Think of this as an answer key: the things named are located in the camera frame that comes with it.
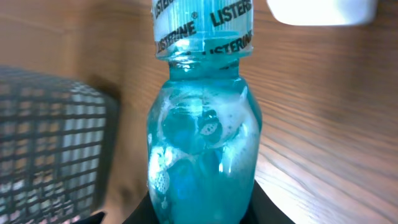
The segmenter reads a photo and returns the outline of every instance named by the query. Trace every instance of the blue plastic bottle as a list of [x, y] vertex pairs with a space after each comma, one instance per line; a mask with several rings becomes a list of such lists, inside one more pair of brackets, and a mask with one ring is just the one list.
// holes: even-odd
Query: blue plastic bottle
[[161, 224], [237, 224], [254, 185], [260, 108], [239, 76], [252, 0], [153, 0], [170, 66], [147, 117], [148, 188]]

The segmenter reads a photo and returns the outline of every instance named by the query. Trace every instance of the black mesh basket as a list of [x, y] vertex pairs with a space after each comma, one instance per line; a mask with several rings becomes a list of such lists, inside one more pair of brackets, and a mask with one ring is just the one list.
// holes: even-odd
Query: black mesh basket
[[75, 222], [99, 209], [118, 114], [88, 85], [0, 66], [0, 224]]

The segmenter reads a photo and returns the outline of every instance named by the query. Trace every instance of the bottle label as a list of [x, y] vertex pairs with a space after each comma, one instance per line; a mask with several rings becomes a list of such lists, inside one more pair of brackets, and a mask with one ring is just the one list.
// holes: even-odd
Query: bottle label
[[252, 0], [152, 0], [156, 56], [252, 52]]

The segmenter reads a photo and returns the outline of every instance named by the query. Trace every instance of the bottle cap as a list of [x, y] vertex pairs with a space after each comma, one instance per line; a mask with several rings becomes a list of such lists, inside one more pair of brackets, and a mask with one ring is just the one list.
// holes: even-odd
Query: bottle cap
[[156, 57], [251, 54], [252, 0], [152, 0]]
[[372, 22], [377, 0], [268, 0], [274, 17], [296, 26], [350, 26]]

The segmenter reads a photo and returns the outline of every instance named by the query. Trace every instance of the wooden surface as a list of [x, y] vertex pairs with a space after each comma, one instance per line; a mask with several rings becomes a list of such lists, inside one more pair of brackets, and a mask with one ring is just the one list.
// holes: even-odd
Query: wooden surface
[[[169, 73], [150, 1], [126, 5], [113, 8], [125, 44], [109, 76], [124, 106], [107, 202], [120, 220], [145, 194], [145, 119]], [[254, 7], [241, 74], [263, 113], [257, 181], [296, 223], [398, 223], [398, 2], [381, 1], [366, 27], [293, 27], [265, 0]]]

